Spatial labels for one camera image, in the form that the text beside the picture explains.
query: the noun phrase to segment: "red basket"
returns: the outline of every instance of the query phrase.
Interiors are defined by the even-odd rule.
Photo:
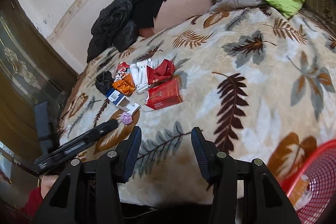
[[[313,195],[297,214],[302,224],[314,224],[336,192],[336,140],[319,146],[295,174],[281,183],[288,197],[303,174],[310,179]]]

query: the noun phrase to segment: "hand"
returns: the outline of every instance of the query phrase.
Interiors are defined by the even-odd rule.
[[[41,196],[44,198],[49,192],[50,188],[53,186],[55,181],[58,179],[58,175],[46,175],[42,177],[41,182]]]

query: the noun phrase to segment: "silver screw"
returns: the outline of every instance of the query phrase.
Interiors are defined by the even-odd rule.
[[[258,165],[258,166],[263,165],[263,161],[261,159],[255,159],[253,162],[255,165]]]
[[[117,152],[115,152],[114,150],[107,152],[107,156],[108,156],[109,158],[113,158],[113,157],[115,157],[116,155],[117,155]]]
[[[217,152],[217,157],[218,158],[221,158],[221,159],[223,159],[223,158],[226,158],[226,153],[225,152]]]
[[[76,165],[78,165],[80,163],[80,160],[79,159],[73,159],[72,161],[71,161],[71,165],[72,166],[76,166]]]

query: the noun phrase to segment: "leaf-patterned blanket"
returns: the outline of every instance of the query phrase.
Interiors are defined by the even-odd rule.
[[[96,76],[151,58],[175,64],[183,102],[133,116],[82,152],[99,158],[142,129],[132,178],[119,186],[127,203],[162,206],[211,203],[190,141],[193,127],[235,159],[261,158],[278,180],[293,173],[336,129],[336,40],[298,14],[286,20],[271,7],[196,16],[125,52],[108,49],[91,61],[60,121],[65,143],[122,113],[95,87]],[[145,104],[146,93],[132,94]]]

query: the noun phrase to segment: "red cigarette box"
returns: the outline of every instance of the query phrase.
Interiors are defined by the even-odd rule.
[[[174,78],[148,90],[147,111],[156,110],[181,103],[179,81]]]

